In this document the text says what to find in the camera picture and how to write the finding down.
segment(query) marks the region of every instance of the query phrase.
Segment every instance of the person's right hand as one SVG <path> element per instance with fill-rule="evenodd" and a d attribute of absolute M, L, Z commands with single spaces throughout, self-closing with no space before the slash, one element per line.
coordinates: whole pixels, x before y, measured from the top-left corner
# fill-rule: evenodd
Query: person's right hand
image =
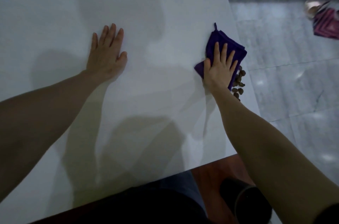
<path fill-rule="evenodd" d="M 120 54 L 124 30 L 121 28 L 117 35 L 116 25 L 111 28 L 104 26 L 99 42 L 96 33 L 92 36 L 91 52 L 88 57 L 86 72 L 95 76 L 99 83 L 109 79 L 117 79 L 123 72 L 127 63 L 127 52 Z"/>
<path fill-rule="evenodd" d="M 216 42 L 212 67 L 210 59 L 204 60 L 204 82 L 213 96 L 219 93 L 229 92 L 227 87 L 230 84 L 233 72 L 238 63 L 236 60 L 231 66 L 235 51 L 231 52 L 227 60 L 226 51 L 227 43 L 224 44 L 220 54 L 219 43 Z"/>

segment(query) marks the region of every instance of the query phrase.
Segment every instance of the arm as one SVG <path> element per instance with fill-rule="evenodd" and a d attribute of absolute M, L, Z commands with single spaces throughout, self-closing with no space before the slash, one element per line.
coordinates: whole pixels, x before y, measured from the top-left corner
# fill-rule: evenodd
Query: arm
<path fill-rule="evenodd" d="M 0 102 L 0 201 L 32 170 L 66 131 L 87 97 L 106 80 L 117 78 L 127 63 L 119 56 L 123 30 L 105 26 L 92 37 L 86 70 L 57 84 Z"/>
<path fill-rule="evenodd" d="M 219 107 L 226 134 L 246 169 L 283 223 L 312 223 L 339 203 L 339 188 L 275 127 L 243 106 L 227 89 L 234 52 L 215 46 L 213 66 L 204 62 L 205 83 Z"/>

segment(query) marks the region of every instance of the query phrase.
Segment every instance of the forearm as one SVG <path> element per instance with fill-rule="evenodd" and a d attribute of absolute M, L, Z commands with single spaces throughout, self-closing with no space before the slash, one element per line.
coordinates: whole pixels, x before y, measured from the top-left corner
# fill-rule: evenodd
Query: forearm
<path fill-rule="evenodd" d="M 284 223 L 312 223 L 339 188 L 275 127 L 229 91 L 215 95 L 228 138 Z"/>
<path fill-rule="evenodd" d="M 82 72 L 0 102 L 0 201 L 66 131 L 98 84 Z"/>

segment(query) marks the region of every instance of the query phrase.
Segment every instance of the white table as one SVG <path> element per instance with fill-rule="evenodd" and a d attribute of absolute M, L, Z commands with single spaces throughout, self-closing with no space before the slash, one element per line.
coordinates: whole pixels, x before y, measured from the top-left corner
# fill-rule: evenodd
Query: white table
<path fill-rule="evenodd" d="M 35 221 L 236 153 L 193 69 L 214 22 L 239 42 L 228 0 L 0 0 L 0 100 L 80 72 L 92 32 L 112 22 L 125 30 L 124 73 L 91 95 L 0 204 L 1 223 Z M 259 114 L 249 75 L 243 82 L 241 102 Z"/>

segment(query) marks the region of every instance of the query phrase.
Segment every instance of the pile of nuts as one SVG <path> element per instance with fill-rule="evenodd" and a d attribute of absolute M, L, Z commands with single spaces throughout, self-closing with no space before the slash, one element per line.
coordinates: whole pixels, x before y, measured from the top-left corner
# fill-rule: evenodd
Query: pile of nuts
<path fill-rule="evenodd" d="M 242 67 L 239 66 L 239 73 L 235 76 L 235 81 L 232 84 L 232 92 L 233 95 L 240 101 L 239 94 L 242 95 L 244 93 L 244 89 L 242 88 L 235 88 L 236 86 L 244 87 L 245 84 L 241 82 L 241 77 L 245 76 L 246 72 L 242 70 Z"/>

